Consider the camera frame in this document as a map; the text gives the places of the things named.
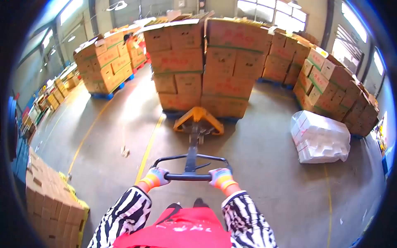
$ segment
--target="yellow floor line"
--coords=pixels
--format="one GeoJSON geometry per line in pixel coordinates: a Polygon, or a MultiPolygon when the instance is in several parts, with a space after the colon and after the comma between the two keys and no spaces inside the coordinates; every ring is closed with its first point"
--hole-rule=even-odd
{"type": "Polygon", "coordinates": [[[56,124],[58,124],[59,120],[60,120],[61,117],[64,115],[64,113],[66,112],[66,110],[67,110],[68,107],[69,107],[69,106],[67,106],[67,107],[65,108],[65,110],[62,112],[62,114],[60,115],[60,117],[58,118],[58,120],[56,121],[56,123],[54,124],[54,126],[52,127],[50,134],[48,135],[46,141],[44,142],[44,145],[43,145],[43,148],[41,149],[41,152],[44,151],[44,147],[46,146],[47,141],[48,141],[48,139],[50,138],[50,136],[51,136],[51,134],[52,134],[52,131],[54,131],[54,128],[55,128],[56,124]]]}
{"type": "Polygon", "coordinates": [[[331,201],[331,188],[330,188],[330,179],[328,178],[328,172],[327,172],[327,167],[324,165],[324,172],[325,172],[325,177],[327,181],[327,186],[328,186],[328,203],[330,204],[330,223],[328,226],[328,241],[327,241],[327,248],[330,247],[330,242],[331,242],[331,228],[332,228],[332,201],[331,201]]]}
{"type": "Polygon", "coordinates": [[[84,138],[82,139],[82,141],[81,141],[79,147],[77,148],[77,151],[76,151],[76,153],[75,153],[75,155],[74,155],[74,157],[73,157],[72,163],[71,163],[70,166],[69,166],[69,171],[67,172],[68,174],[72,171],[72,167],[73,167],[74,161],[76,160],[77,155],[79,154],[80,149],[81,149],[81,147],[83,146],[83,143],[84,143],[85,139],[87,139],[87,137],[88,137],[88,135],[90,134],[91,129],[92,129],[93,126],[95,125],[96,121],[99,119],[99,117],[100,117],[100,116],[102,115],[102,113],[105,111],[105,109],[109,106],[109,103],[111,103],[112,100],[113,100],[113,99],[111,99],[110,101],[108,101],[108,102],[106,103],[106,105],[102,108],[102,110],[99,112],[98,116],[95,118],[94,122],[91,124],[91,127],[88,129],[88,131],[87,131],[87,133],[85,134],[84,138]]]}
{"type": "Polygon", "coordinates": [[[137,177],[135,178],[135,184],[137,184],[142,177],[142,173],[143,173],[143,170],[145,169],[146,161],[149,157],[150,150],[152,149],[152,146],[153,146],[154,138],[156,137],[157,129],[160,127],[163,120],[164,120],[164,116],[161,115],[160,118],[158,119],[156,127],[154,128],[152,135],[149,139],[149,143],[146,147],[145,154],[143,154],[142,162],[141,162],[141,165],[139,166],[137,177]]]}
{"type": "Polygon", "coordinates": [[[259,94],[265,94],[268,96],[275,96],[275,97],[279,97],[279,98],[283,98],[283,99],[294,100],[292,97],[282,96],[282,95],[274,94],[274,93],[270,93],[270,92],[263,92],[263,91],[255,90],[255,89],[252,90],[252,93],[259,93],[259,94]]]}

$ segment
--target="concrete floor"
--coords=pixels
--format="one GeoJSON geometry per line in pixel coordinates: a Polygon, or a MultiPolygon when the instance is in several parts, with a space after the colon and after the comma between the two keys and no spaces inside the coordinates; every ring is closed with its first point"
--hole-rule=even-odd
{"type": "MultiPolygon", "coordinates": [[[[345,163],[300,164],[289,133],[291,116],[298,111],[291,94],[256,85],[244,118],[226,124],[225,135],[206,137],[199,152],[229,160],[235,180],[252,196],[280,247],[348,247],[375,214],[383,194],[381,155],[369,136],[351,141],[345,163]]],[[[31,146],[39,146],[44,161],[65,174],[73,163],[71,184],[91,208],[83,247],[106,210],[134,184],[152,133],[143,175],[157,158],[187,152],[188,135],[173,132],[173,121],[164,120],[155,130],[161,111],[146,65],[111,101],[90,98],[79,85],[40,124],[31,146]],[[131,151],[127,158],[121,155],[123,145],[131,151]]],[[[178,173],[184,162],[161,166],[178,173]]],[[[213,163],[201,170],[221,166],[213,163]]],[[[148,225],[169,204],[190,207],[197,197],[222,219],[225,197],[206,182],[174,181],[149,195],[153,207],[148,225]]]]}

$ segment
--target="pallet jack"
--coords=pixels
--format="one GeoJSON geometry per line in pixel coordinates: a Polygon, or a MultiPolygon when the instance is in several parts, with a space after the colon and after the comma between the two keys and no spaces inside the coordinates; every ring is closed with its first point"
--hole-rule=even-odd
{"type": "Polygon", "coordinates": [[[186,158],[185,171],[182,174],[167,173],[164,176],[166,180],[211,181],[212,176],[210,174],[198,175],[196,173],[196,170],[210,165],[211,162],[196,165],[196,158],[222,161],[225,163],[226,168],[232,171],[229,162],[225,158],[197,154],[198,145],[203,144],[205,135],[222,135],[224,133],[223,125],[207,110],[202,107],[192,108],[185,115],[175,121],[173,129],[175,131],[189,133],[189,149],[187,154],[159,158],[151,166],[151,168],[154,168],[162,161],[186,158]]]}

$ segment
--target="red apron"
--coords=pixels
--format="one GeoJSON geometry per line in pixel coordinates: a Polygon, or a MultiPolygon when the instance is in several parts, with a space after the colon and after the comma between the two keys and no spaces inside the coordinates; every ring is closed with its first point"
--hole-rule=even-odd
{"type": "Polygon", "coordinates": [[[155,223],[131,235],[117,237],[113,247],[231,247],[230,233],[224,231],[210,208],[182,208],[179,211],[168,208],[155,223]]]}

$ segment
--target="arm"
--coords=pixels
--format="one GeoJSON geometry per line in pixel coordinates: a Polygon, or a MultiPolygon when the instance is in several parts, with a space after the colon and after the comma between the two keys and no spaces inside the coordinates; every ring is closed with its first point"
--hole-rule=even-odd
{"type": "Polygon", "coordinates": [[[238,186],[230,170],[212,170],[211,185],[221,189],[227,196],[222,203],[222,215],[227,230],[231,231],[232,243],[242,247],[276,248],[273,230],[259,212],[246,191],[238,186]]]}
{"type": "Polygon", "coordinates": [[[150,169],[145,178],[124,192],[102,217],[88,248],[111,247],[118,236],[142,229],[152,207],[147,193],[154,187],[169,183],[164,179],[166,172],[161,168],[150,169]]]}

